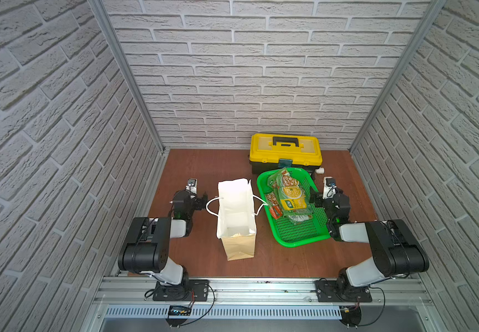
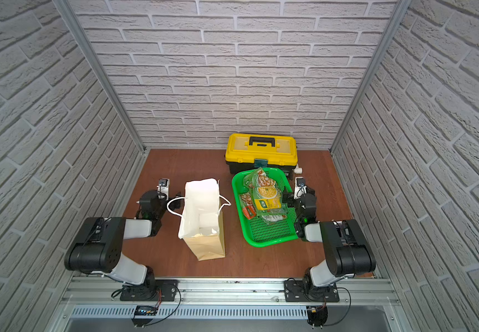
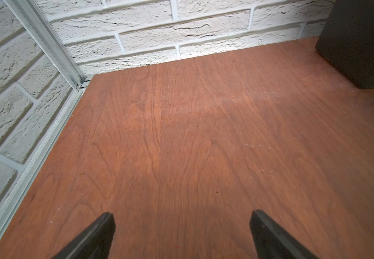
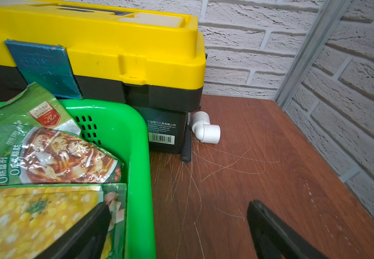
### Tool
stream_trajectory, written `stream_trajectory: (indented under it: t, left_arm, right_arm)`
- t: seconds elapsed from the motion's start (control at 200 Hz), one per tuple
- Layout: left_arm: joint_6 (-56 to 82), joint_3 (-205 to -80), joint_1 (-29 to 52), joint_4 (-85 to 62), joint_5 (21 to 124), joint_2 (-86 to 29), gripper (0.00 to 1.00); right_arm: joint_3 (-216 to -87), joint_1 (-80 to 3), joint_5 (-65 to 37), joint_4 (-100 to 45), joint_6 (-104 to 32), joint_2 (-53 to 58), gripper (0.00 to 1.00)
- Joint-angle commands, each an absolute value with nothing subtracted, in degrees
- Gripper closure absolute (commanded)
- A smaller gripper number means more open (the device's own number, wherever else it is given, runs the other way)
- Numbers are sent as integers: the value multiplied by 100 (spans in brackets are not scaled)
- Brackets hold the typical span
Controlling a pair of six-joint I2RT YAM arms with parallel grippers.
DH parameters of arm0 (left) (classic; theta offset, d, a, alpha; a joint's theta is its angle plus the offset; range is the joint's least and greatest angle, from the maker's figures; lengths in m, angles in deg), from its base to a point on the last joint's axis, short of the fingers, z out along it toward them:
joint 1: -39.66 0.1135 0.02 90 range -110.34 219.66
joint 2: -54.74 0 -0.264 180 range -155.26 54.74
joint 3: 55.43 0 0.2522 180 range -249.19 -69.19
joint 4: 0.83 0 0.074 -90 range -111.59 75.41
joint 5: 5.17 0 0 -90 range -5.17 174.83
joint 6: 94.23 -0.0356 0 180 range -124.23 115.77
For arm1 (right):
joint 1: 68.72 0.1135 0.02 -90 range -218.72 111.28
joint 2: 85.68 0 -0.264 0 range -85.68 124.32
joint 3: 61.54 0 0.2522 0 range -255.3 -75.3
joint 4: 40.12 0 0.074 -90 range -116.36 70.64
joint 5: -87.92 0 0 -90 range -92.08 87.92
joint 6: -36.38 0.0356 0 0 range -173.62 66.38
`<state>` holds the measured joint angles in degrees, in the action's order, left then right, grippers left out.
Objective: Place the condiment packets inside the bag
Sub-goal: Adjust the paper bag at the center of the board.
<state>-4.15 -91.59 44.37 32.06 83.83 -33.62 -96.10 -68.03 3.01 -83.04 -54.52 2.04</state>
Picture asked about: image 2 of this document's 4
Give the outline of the green white bottom packet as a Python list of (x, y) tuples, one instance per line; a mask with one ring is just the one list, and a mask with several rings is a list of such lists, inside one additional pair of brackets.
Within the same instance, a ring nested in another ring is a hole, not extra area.
[(257, 214), (266, 224), (274, 224), (287, 219), (287, 212), (282, 208), (262, 210), (258, 211)]

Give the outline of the brown paper bag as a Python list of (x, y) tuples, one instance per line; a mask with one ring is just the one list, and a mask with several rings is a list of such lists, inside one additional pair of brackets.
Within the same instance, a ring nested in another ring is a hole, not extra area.
[(178, 238), (199, 261), (226, 257), (222, 209), (231, 202), (220, 194), (219, 181), (190, 181), (181, 197), (181, 208), (169, 213), (180, 217)]

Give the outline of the red small condiment packet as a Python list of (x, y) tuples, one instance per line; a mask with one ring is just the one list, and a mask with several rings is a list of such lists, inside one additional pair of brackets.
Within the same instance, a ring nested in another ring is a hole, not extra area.
[(242, 208), (242, 213), (247, 220), (257, 217), (256, 209), (253, 206), (244, 206)]

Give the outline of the yellow green condiment packet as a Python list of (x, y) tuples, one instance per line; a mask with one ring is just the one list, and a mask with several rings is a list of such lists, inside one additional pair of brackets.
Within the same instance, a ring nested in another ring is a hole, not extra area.
[(280, 209), (282, 207), (282, 195), (275, 186), (254, 188), (251, 196), (254, 206), (259, 211)]

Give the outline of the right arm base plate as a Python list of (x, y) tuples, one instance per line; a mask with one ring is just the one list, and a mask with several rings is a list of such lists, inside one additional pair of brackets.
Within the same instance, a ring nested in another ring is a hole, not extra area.
[(284, 281), (284, 295), (286, 302), (339, 302), (339, 292), (334, 285), (316, 287), (309, 280), (295, 280), (288, 278)]

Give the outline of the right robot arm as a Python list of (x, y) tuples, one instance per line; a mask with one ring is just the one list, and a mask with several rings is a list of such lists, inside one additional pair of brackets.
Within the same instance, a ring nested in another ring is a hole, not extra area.
[(308, 268), (301, 280), (289, 278), (284, 282), (286, 302), (338, 302), (337, 282), (376, 269), (372, 249), (356, 220), (317, 221), (313, 192), (299, 196), (285, 192), (283, 202), (296, 211), (293, 226), (298, 238), (321, 243), (325, 256), (321, 263)]

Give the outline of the green pizza picture packet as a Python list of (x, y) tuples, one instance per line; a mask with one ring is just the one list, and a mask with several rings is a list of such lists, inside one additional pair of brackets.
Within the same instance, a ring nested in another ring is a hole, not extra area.
[(264, 188), (264, 187), (275, 187), (277, 182), (272, 178), (267, 176), (267, 173), (263, 168), (258, 168), (249, 172), (243, 179), (243, 184), (246, 188)]

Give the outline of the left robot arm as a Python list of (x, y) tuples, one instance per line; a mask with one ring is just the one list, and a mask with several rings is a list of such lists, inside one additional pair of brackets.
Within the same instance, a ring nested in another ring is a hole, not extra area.
[(142, 195), (136, 217), (88, 217), (67, 250), (64, 265), (68, 271), (100, 275), (121, 283), (111, 294), (125, 302), (172, 302), (179, 290), (176, 281), (158, 282), (153, 269), (123, 254), (123, 242), (154, 237), (162, 226), (169, 196), (159, 190)]

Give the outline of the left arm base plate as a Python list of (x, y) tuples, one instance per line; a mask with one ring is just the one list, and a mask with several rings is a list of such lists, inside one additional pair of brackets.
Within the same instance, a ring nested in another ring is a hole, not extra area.
[(123, 286), (119, 300), (122, 302), (174, 302), (178, 294), (177, 279), (158, 279), (152, 286)]

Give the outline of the green brown food packet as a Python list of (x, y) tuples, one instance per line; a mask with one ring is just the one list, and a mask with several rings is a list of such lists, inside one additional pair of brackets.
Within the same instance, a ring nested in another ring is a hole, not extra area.
[(252, 196), (251, 196), (250, 192), (240, 194), (239, 198), (240, 198), (239, 199), (240, 205), (241, 205), (242, 208), (247, 208), (249, 206), (251, 206), (251, 207), (254, 206), (253, 199), (252, 199)]

